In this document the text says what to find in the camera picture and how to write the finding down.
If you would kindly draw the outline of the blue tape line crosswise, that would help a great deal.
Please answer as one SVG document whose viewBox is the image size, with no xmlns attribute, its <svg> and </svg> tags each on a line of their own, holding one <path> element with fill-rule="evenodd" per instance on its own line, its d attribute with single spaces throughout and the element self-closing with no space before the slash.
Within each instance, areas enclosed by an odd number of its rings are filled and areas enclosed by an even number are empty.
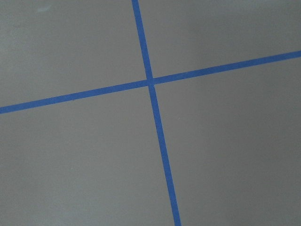
<svg viewBox="0 0 301 226">
<path fill-rule="evenodd" d="M 184 80 L 184 79 L 189 79 L 189 78 L 194 78 L 194 77 L 199 77 L 199 76 L 205 76 L 205 75 L 210 75 L 210 74 L 214 74 L 214 73 L 232 71 L 232 70 L 237 70 L 237 69 L 251 67 L 251 66 L 269 64 L 269 63 L 273 63 L 273 62 L 284 61 L 284 60 L 289 60 L 289 59 L 294 59 L 294 58 L 299 58 L 299 57 L 301 57 L 300 51 L 294 51 L 294 52 L 273 55 L 273 56 L 266 56 L 266 57 L 231 63 L 231 64 L 213 66 L 213 67 L 189 71 L 189 72 L 183 72 L 183 73 L 177 73 L 177 74 L 171 74 L 171 75 L 167 75 L 167 76 L 157 77 L 152 80 L 151 84 L 157 85 L 157 84 L 168 83 L 168 82 L 172 82 L 172 81 L 179 81 L 179 80 Z M 19 104 L 15 104 L 15 105 L 2 106 L 0 108 L 0 113 L 5 114 L 5 113 L 17 112 L 17 111 L 47 106 L 47 105 L 74 101 L 74 100 L 78 100 L 78 99 L 84 99 L 84 98 L 88 98 L 88 97 L 95 97 L 95 96 L 100 96 L 100 95 L 104 95 L 104 94 L 120 92 L 120 91 L 124 91 L 124 90 L 147 87 L 148 85 L 149 85 L 149 82 L 147 80 L 135 81 L 135 82 L 124 83 L 124 84 L 119 84 L 119 85 L 114 85 L 114 86 L 109 86 L 109 87 L 104 87 L 104 88 L 99 88 L 99 89 L 87 90 L 87 91 L 62 95 L 62 96 L 56 96 L 56 97 L 50 97 L 50 98 L 45 98 L 45 99 L 40 99 L 40 100 L 35 100 L 35 101 L 30 101 L 30 102 L 24 102 L 24 103 L 19 103 Z"/>
</svg>

